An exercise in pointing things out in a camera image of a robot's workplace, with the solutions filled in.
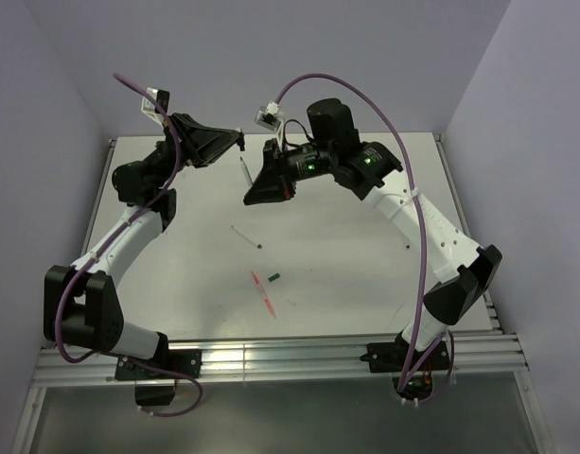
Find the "grey pen diagonal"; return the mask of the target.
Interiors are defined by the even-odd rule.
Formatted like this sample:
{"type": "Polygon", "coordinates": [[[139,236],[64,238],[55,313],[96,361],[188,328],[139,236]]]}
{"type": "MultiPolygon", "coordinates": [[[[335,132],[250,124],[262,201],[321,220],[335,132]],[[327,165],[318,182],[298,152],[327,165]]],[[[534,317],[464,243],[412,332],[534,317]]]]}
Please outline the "grey pen diagonal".
{"type": "Polygon", "coordinates": [[[239,164],[240,164],[240,168],[241,168],[241,171],[243,173],[244,179],[246,181],[246,184],[247,184],[248,188],[251,188],[253,185],[251,173],[249,171],[249,168],[247,167],[247,164],[245,163],[244,159],[241,156],[239,157],[239,164]]]}

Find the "black pen cap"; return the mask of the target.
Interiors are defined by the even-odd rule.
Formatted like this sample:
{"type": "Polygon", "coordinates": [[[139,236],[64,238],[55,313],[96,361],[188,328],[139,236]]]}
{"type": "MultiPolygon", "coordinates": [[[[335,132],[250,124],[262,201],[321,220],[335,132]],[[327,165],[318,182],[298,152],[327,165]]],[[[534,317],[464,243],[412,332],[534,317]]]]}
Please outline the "black pen cap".
{"type": "Polygon", "coordinates": [[[245,146],[245,138],[244,138],[244,134],[242,132],[240,132],[238,134],[237,146],[239,147],[239,150],[240,151],[244,151],[246,149],[246,146],[245,146]]]}

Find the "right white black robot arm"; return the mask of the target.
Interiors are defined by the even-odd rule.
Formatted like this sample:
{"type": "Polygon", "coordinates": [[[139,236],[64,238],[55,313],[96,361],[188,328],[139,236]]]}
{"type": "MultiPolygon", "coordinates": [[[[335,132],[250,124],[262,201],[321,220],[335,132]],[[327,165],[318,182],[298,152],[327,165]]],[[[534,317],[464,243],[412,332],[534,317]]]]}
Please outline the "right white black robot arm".
{"type": "Polygon", "coordinates": [[[290,146],[286,121],[275,102],[260,108],[256,124],[274,137],[263,148],[262,168],[243,198],[246,205],[290,201],[297,183],[324,175],[378,210],[414,246],[425,246],[421,263],[432,270],[436,284],[419,290],[416,315],[396,346],[398,362],[414,369],[430,353],[429,346],[454,326],[485,293],[502,259],[493,245],[481,246],[465,235],[416,187],[407,169],[380,142],[360,139],[348,106],[337,98],[308,107],[311,136],[290,146]]]}

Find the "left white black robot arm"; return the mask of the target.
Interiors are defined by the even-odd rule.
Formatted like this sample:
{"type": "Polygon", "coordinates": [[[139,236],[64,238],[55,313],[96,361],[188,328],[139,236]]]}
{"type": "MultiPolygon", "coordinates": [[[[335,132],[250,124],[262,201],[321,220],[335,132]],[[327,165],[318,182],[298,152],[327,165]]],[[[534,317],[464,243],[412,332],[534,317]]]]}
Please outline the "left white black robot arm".
{"type": "Polygon", "coordinates": [[[229,148],[245,147],[240,129],[205,127],[186,113],[170,116],[165,137],[141,160],[118,166],[112,186],[124,204],[119,221],[92,249],[44,278],[44,334],[69,363],[94,354],[137,359],[149,377],[171,365],[163,333],[125,319],[116,287],[133,262],[176,214],[172,182],[185,167],[214,164],[229,148]]]}

